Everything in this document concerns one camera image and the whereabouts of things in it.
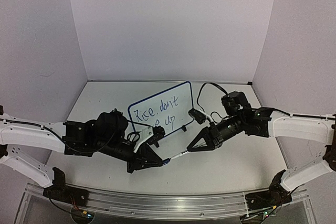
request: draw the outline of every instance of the wire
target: wire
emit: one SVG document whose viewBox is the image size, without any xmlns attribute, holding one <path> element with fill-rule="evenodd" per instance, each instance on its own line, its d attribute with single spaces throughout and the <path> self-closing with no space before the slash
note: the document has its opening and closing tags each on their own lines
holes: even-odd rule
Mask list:
<svg viewBox="0 0 336 224">
<path fill-rule="evenodd" d="M 289 197 L 289 196 L 291 196 L 292 195 L 292 193 L 294 193 L 294 191 L 297 189 L 297 188 L 295 188 L 279 205 L 277 205 L 277 206 L 273 206 L 273 207 L 269 207 L 269 208 L 264 208 L 263 210 L 261 210 L 261 211 L 258 211 L 258 212 L 253 212 L 251 215 L 253 215 L 253 217 L 255 217 L 255 216 L 257 216 L 257 215 L 259 215 L 259 214 L 261 214 L 261 213 L 264 213 L 265 211 L 268 211 L 268 210 L 271 210 L 271 209 L 273 209 L 273 211 L 271 211 L 269 214 L 268 214 L 268 216 L 270 216 L 273 212 L 274 212 L 274 210 L 276 210 L 276 209 L 278 209 L 279 207 L 282 207 L 282 204 L 283 204 L 283 202 Z M 251 219 L 251 216 L 250 217 L 246 217 L 246 218 L 244 218 L 244 219 L 242 219 L 241 221 L 244 221 L 244 220 L 248 220 L 248 219 Z"/>
<path fill-rule="evenodd" d="M 201 91 L 202 91 L 202 89 L 204 88 L 204 86 L 205 86 L 206 84 L 211 84 L 211 85 L 215 86 L 216 88 L 218 88 L 219 90 L 221 90 L 221 92 L 223 92 L 223 93 L 225 93 L 225 94 L 228 94 L 228 93 L 226 92 L 226 90 L 223 89 L 220 85 L 218 85 L 218 84 L 216 84 L 216 83 L 213 83 L 213 82 L 205 82 L 205 83 L 201 86 L 201 89 L 200 89 L 200 91 L 199 91 L 199 93 L 198 93 L 197 100 L 196 100 L 197 105 L 198 105 L 203 111 L 205 111 L 205 110 L 204 110 L 204 108 L 200 105 L 200 103 L 198 102 L 198 100 L 199 100 L 199 98 L 200 98 Z"/>
<path fill-rule="evenodd" d="M 261 211 L 250 213 L 249 217 L 245 216 L 245 218 L 241 219 L 240 221 L 252 219 L 254 217 L 257 217 L 259 214 L 264 214 L 265 211 L 268 211 L 268 210 L 271 210 L 271 209 L 273 209 L 273 207 L 264 208 Z"/>
<path fill-rule="evenodd" d="M 214 122 L 214 119 L 208 115 L 207 113 L 205 113 L 204 111 L 202 110 L 198 110 L 200 113 L 202 113 L 203 115 L 205 115 L 205 118 L 210 122 L 210 123 L 213 123 Z"/>
<path fill-rule="evenodd" d="M 294 193 L 296 189 L 298 189 L 298 187 L 295 188 L 293 191 L 291 191 L 290 194 L 287 195 L 287 197 L 284 198 L 284 199 L 282 200 L 282 202 L 281 202 L 279 205 L 276 205 L 276 207 L 275 207 L 275 208 L 268 214 L 268 216 L 267 216 L 265 219 L 263 219 L 259 224 L 262 224 L 262 223 L 263 223 L 263 222 L 264 222 L 264 221 L 265 221 L 271 214 L 273 214 L 273 212 L 274 212 L 278 207 L 282 206 L 282 204 L 285 202 L 285 200 L 288 199 L 289 196 L 291 196 L 292 193 Z"/>
<path fill-rule="evenodd" d="M 70 196 L 71 198 L 71 202 L 72 202 L 72 205 L 74 206 L 74 208 L 77 210 L 77 211 L 80 211 L 79 208 L 77 207 L 76 205 L 76 202 L 75 202 L 75 199 L 73 198 L 73 196 Z"/>
<path fill-rule="evenodd" d="M 134 124 L 138 124 L 138 125 L 142 125 L 142 126 L 147 126 L 147 127 L 153 127 L 153 126 L 151 126 L 149 124 L 146 124 L 146 123 L 133 122 L 132 120 L 128 120 L 128 119 L 126 119 L 126 120 L 130 123 L 134 123 Z"/>
<path fill-rule="evenodd" d="M 73 212 L 67 211 L 67 210 L 65 210 L 65 209 L 63 209 L 63 208 L 57 206 L 57 205 L 51 200 L 51 197 L 49 196 L 49 191 L 47 191 L 47 194 L 48 194 L 48 199 L 49 199 L 50 203 L 53 204 L 53 205 L 54 205 L 56 208 L 58 208 L 59 210 L 62 210 L 63 212 L 67 212 L 68 214 L 71 214 L 71 215 L 73 215 L 73 216 L 77 216 L 77 217 L 79 217 L 79 218 L 83 218 L 83 219 L 91 219 L 91 217 L 84 217 L 84 216 L 82 216 L 82 215 L 75 215 Z"/>
<path fill-rule="evenodd" d="M 213 112 L 210 113 L 210 116 L 211 116 L 212 120 L 214 120 L 215 123 L 220 123 L 220 122 L 216 122 L 216 120 L 214 119 L 214 117 L 212 116 L 212 114 L 217 114 L 221 119 L 225 119 L 217 111 L 213 111 Z"/>
<path fill-rule="evenodd" d="M 286 112 L 286 111 L 283 111 L 283 110 L 279 110 L 279 109 L 275 109 L 275 108 L 263 108 L 263 111 L 265 110 L 273 110 L 273 111 L 278 111 L 282 114 L 285 114 L 287 116 L 290 116 L 290 113 Z"/>
<path fill-rule="evenodd" d="M 110 139 L 101 148 L 99 148 L 97 150 L 94 150 L 94 151 L 91 151 L 91 152 L 82 152 L 82 151 L 76 150 L 76 149 L 72 148 L 71 146 L 69 146 L 66 143 L 66 141 L 64 141 L 57 133 L 55 133 L 53 130 L 49 129 L 48 127 L 45 127 L 44 125 L 37 124 L 37 123 L 30 123 L 30 122 L 15 121 L 15 120 L 6 120 L 6 122 L 8 122 L 8 123 L 17 123 L 17 124 L 31 125 L 31 126 L 35 126 L 35 127 L 41 128 L 41 129 L 46 129 L 47 131 L 49 131 L 50 133 L 52 133 L 55 137 L 57 137 L 62 143 L 64 143 L 64 145 L 67 148 L 69 148 L 70 150 L 72 150 L 74 152 L 83 153 L 83 154 L 91 154 L 91 153 L 95 153 L 95 152 L 98 152 L 98 151 L 104 149 L 111 142 L 111 140 L 113 139 L 113 137 L 114 137 L 114 135 L 116 133 L 116 132 L 114 132 L 112 134 L 112 136 L 110 137 Z"/>
<path fill-rule="evenodd" d="M 140 131 L 131 132 L 130 134 L 127 135 L 127 140 L 130 141 L 130 142 L 137 142 L 140 139 L 140 134 L 139 133 L 140 133 Z"/>
<path fill-rule="evenodd" d="M 180 153 L 178 153 L 178 154 L 172 156 L 172 157 L 170 158 L 170 160 L 172 160 L 172 159 L 176 159 L 176 158 L 178 158 L 178 157 L 182 157 L 182 156 L 184 156 L 185 154 L 188 154 L 188 153 L 190 153 L 190 152 L 189 152 L 189 151 L 183 151 L 183 152 L 180 152 Z"/>
</svg>

